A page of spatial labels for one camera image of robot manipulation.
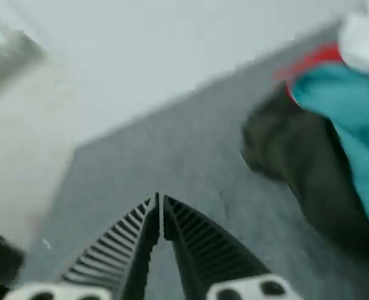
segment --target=teal cloth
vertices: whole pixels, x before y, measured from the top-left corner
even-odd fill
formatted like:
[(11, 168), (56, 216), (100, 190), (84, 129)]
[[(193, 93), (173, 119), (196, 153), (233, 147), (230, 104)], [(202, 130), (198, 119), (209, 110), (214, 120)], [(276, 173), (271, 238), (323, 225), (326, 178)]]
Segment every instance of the teal cloth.
[(300, 107), (333, 123), (369, 218), (369, 75), (340, 63), (323, 64), (304, 73), (290, 91)]

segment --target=gray carpet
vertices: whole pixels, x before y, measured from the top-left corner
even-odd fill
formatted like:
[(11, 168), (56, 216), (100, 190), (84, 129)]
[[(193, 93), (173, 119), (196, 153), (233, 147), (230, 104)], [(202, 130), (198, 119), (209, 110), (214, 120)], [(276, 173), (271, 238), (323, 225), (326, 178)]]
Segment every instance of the gray carpet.
[[(251, 172), (240, 155), (241, 124), (275, 84), (273, 71), (333, 37), (321, 32), (78, 149), (20, 282), (54, 279), (84, 245), (160, 191), (222, 225), (305, 299), (369, 299), (369, 260), (344, 255), (314, 232), (288, 187)], [(183, 299), (163, 241), (152, 254), (146, 299)]]

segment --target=red cloth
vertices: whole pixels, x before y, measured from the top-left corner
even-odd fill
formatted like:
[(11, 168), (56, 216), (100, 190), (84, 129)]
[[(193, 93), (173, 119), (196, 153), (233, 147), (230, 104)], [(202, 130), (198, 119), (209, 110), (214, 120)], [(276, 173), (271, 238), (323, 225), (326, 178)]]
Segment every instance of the red cloth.
[(292, 100), (296, 102), (290, 92), (290, 84), (294, 78), (307, 70), (316, 68), (317, 66), (327, 62), (338, 62), (344, 64), (336, 42), (324, 44), (316, 48), (313, 52), (307, 54), (302, 61), (298, 61), (289, 68), (276, 72), (275, 79), (286, 79), (287, 93)]

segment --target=fabric pile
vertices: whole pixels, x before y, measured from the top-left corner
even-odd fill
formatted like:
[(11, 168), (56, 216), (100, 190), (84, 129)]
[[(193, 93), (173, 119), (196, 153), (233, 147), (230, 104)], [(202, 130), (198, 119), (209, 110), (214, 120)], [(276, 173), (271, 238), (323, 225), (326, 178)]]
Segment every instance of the fabric pile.
[(243, 128), (243, 157), (285, 180), (324, 236), (369, 255), (369, 6), (277, 76), (286, 80)]

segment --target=white wall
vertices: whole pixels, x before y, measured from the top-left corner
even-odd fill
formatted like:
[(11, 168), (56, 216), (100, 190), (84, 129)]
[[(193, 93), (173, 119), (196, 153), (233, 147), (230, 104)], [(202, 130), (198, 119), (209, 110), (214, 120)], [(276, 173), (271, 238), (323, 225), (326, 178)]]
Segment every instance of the white wall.
[(77, 143), (283, 47), (360, 0), (0, 0), (0, 16), (62, 53)]

